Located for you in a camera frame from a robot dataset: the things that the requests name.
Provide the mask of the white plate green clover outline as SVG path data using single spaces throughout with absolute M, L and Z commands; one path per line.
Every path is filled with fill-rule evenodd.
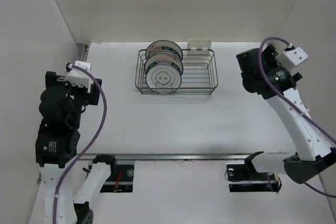
M 174 93 L 182 83 L 180 72 L 170 65 L 155 65 L 146 72 L 147 86 L 158 94 Z

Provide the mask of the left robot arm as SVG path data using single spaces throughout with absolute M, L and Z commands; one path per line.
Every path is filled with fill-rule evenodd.
M 87 70 L 73 69 L 66 76 L 48 71 L 45 83 L 39 105 L 43 119 L 35 143 L 44 183 L 45 223 L 92 223 L 93 203 L 103 184 L 117 176 L 117 161 L 113 155 L 97 155 L 77 194 L 73 194 L 72 168 L 83 155 L 77 152 L 81 115 L 86 106 L 106 99 L 102 80 Z

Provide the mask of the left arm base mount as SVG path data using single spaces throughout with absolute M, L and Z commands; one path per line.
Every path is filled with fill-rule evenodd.
M 93 161 L 89 162 L 82 170 L 86 173 L 86 178 L 92 170 L 93 164 L 103 162 L 110 166 L 111 174 L 102 185 L 101 193 L 132 193 L 134 179 L 134 161 L 118 161 L 111 155 L 97 155 Z

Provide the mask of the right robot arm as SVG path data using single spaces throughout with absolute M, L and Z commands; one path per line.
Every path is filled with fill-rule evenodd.
M 278 54 L 269 45 L 258 56 L 257 48 L 237 54 L 245 90 L 261 95 L 274 109 L 289 133 L 294 154 L 255 152 L 244 160 L 243 174 L 254 179 L 260 174 L 285 174 L 303 184 L 335 164 L 335 148 L 309 120 L 308 109 L 300 98 L 297 82 L 300 73 L 291 70 L 308 59 L 300 47 L 286 48 Z

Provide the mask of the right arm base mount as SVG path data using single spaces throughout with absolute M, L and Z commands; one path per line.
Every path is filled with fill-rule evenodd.
M 225 178 L 231 193 L 278 193 L 282 188 L 281 179 L 277 174 L 259 173 L 245 164 L 227 164 Z

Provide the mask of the orange sunburst plate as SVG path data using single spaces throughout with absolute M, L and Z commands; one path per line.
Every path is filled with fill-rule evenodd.
M 182 49 L 178 44 L 176 44 L 173 41 L 170 40 L 157 40 L 152 42 L 146 49 L 145 56 L 148 58 L 149 56 L 159 52 L 159 51 L 168 51 L 176 56 L 178 56 L 180 59 L 183 59 L 183 52 Z

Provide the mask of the green rim lettered plate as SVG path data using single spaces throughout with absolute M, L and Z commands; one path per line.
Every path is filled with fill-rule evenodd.
M 169 52 L 161 52 L 150 56 L 146 60 L 145 71 L 148 71 L 150 68 L 159 63 L 166 63 L 172 65 L 180 72 L 180 74 L 183 74 L 184 67 L 181 59 L 179 58 L 179 56 L 176 56 L 175 54 Z

